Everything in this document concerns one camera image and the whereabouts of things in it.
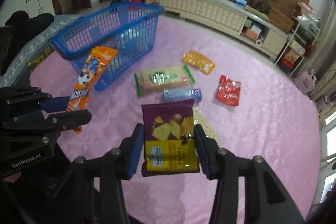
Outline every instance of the orange snack package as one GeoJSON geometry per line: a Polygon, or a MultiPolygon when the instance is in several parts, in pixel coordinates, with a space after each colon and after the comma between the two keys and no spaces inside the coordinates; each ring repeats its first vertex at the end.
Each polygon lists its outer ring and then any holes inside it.
{"type": "MultiPolygon", "coordinates": [[[[108,64],[117,55],[118,50],[108,47],[94,47],[79,74],[75,88],[71,94],[66,111],[86,109],[93,87],[103,74],[108,64]]],[[[81,127],[74,130],[77,134],[82,132],[81,127]]]]}
{"type": "Polygon", "coordinates": [[[181,60],[184,63],[197,67],[201,72],[205,73],[206,75],[209,75],[216,66],[211,59],[193,50],[188,51],[181,60]]]}

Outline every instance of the blue snack bar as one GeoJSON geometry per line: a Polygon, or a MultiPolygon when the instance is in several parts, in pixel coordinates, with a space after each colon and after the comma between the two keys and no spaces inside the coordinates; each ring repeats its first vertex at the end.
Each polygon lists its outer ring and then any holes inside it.
{"type": "Polygon", "coordinates": [[[164,102],[175,102],[194,99],[195,103],[199,103],[202,100],[202,94],[200,89],[172,89],[163,90],[164,102]]]}

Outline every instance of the yellow label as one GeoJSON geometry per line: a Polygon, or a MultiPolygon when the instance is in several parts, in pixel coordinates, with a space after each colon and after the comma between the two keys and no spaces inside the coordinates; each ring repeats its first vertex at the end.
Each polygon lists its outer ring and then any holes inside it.
{"type": "Polygon", "coordinates": [[[198,170],[193,139],[146,141],[145,155],[148,171],[198,170]]]}

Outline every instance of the blue plastic basket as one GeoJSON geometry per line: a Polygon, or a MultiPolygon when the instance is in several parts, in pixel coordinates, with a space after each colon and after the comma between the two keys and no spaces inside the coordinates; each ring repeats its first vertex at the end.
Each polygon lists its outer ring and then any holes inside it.
{"type": "Polygon", "coordinates": [[[61,30],[53,46],[73,68],[81,72],[94,46],[119,50],[94,89],[104,90],[154,46],[160,6],[117,3],[83,17],[61,30]]]}

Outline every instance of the pink bedspread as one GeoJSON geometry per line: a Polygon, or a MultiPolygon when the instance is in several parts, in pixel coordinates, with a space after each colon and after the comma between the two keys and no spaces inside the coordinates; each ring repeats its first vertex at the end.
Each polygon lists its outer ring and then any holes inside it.
{"type": "MultiPolygon", "coordinates": [[[[137,99],[134,72],[180,64],[190,49],[216,63],[206,76],[192,68],[203,100],[199,109],[219,135],[219,146],[235,155],[251,158],[262,155],[296,202],[303,217],[310,209],[319,173],[320,139],[316,109],[287,78],[237,48],[206,34],[198,27],[187,27],[177,20],[160,17],[155,46],[103,92],[93,92],[88,110],[92,121],[76,135],[62,133],[58,144],[72,161],[102,156],[118,147],[142,122],[141,104],[159,102],[161,93],[137,99]],[[214,100],[219,77],[228,75],[241,81],[238,107],[226,107],[214,100]]],[[[71,65],[56,52],[31,75],[31,85],[54,97],[69,96],[78,78],[71,65]]],[[[146,224],[209,221],[216,181],[202,173],[156,176],[137,173],[123,181],[127,211],[146,224]]],[[[244,189],[240,184],[238,223],[244,219],[244,189]]]]}

